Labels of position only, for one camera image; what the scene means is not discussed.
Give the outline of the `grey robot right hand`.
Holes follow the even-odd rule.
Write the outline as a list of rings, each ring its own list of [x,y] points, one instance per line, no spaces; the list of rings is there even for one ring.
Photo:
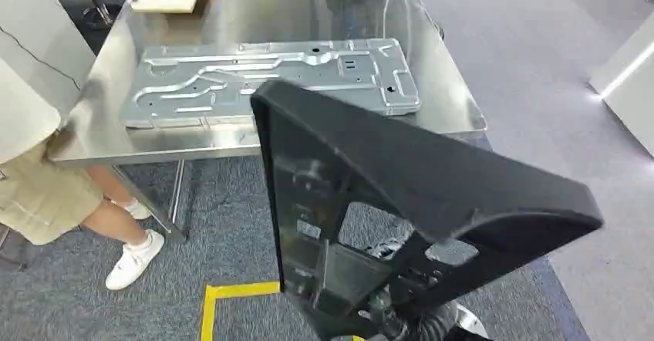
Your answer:
[[[402,248],[404,241],[389,238],[385,241],[368,247],[366,252],[374,258],[389,261]],[[406,331],[406,322],[398,317],[391,299],[388,285],[370,296],[367,318],[379,329],[379,332],[388,339],[400,337]]]

